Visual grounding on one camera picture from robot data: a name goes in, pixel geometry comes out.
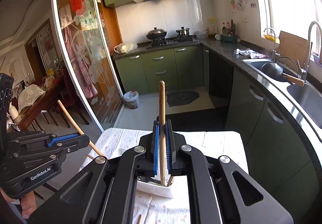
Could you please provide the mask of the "person's left hand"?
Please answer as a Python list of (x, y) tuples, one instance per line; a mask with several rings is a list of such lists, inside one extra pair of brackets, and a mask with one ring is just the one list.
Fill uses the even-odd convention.
[(37, 209), (35, 195), (33, 191), (25, 194), (24, 197), (21, 198), (21, 201), (20, 201), (21, 212), (18, 210), (18, 208), (16, 208), (16, 205), (14, 204), (15, 199), (12, 199), (9, 196), (7, 196), (7, 194), (3, 191), (3, 189), (1, 189), (1, 194), (5, 199), (5, 201), (7, 202), (8, 206), (14, 212), (14, 214), (23, 223), (26, 223), (30, 215)]

